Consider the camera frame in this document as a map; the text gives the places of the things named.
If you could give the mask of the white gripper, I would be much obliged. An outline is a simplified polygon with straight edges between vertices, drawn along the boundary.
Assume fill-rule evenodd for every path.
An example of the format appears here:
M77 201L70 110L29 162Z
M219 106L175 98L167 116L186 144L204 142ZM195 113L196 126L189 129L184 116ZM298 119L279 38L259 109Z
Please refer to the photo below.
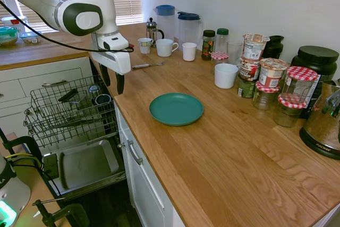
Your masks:
M111 85L108 69L116 72L116 88L120 95L124 91L124 75L131 71L131 61L129 53L96 53L91 52L91 57L100 65L101 76L106 87Z

